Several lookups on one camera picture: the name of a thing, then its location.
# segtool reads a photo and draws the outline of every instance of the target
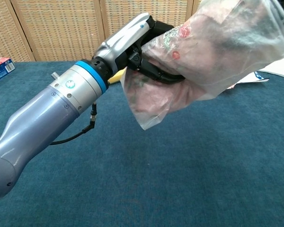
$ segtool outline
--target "gray robotic arm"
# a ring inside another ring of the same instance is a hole
[[[53,74],[55,80],[10,117],[0,136],[0,198],[11,191],[27,163],[106,92],[108,80],[119,70],[140,70],[163,83],[183,80],[141,57],[143,43],[170,29],[142,13],[105,40],[92,60]]]

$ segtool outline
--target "blue ring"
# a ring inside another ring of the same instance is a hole
[[[103,79],[100,77],[100,75],[87,63],[83,62],[83,61],[78,61],[75,63],[75,65],[79,65],[82,68],[84,68],[87,72],[90,73],[90,75],[96,80],[96,82],[99,84],[101,90],[102,90],[102,94],[104,92],[106,92],[106,85],[103,81]]]

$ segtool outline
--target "woven wall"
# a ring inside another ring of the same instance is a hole
[[[104,40],[97,0],[12,0],[38,61],[91,58]]]
[[[34,61],[28,43],[9,1],[0,0],[0,57]]]
[[[192,15],[199,0],[10,1],[0,0],[0,8],[10,6],[0,15],[9,23],[6,32],[7,22],[0,21],[0,39],[7,37],[1,52],[17,61],[76,61],[90,59],[105,38],[139,13],[149,12],[154,19],[177,26]]]
[[[192,13],[193,1],[187,0],[100,0],[106,36],[142,12],[150,13],[155,20],[177,26]]]

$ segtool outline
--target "black cable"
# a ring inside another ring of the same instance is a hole
[[[93,103],[92,104],[92,108],[91,108],[91,112],[90,112],[89,125],[87,127],[85,127],[85,129],[83,129],[78,134],[76,134],[76,135],[74,135],[72,137],[69,137],[69,138],[67,138],[65,140],[54,141],[50,145],[58,145],[58,144],[67,143],[67,142],[69,142],[71,140],[74,140],[75,138],[78,138],[79,136],[85,134],[86,132],[90,131],[91,129],[93,129],[95,127],[96,115],[97,115],[97,104]]]

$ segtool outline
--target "silver metal joint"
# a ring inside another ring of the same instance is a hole
[[[102,95],[102,90],[92,75],[79,65],[73,65],[50,84],[83,113]]]
[[[113,74],[118,72],[115,60],[149,31],[150,27],[147,23],[149,18],[149,13],[137,15],[116,33],[108,37],[97,49],[95,56],[104,59],[112,69]]]

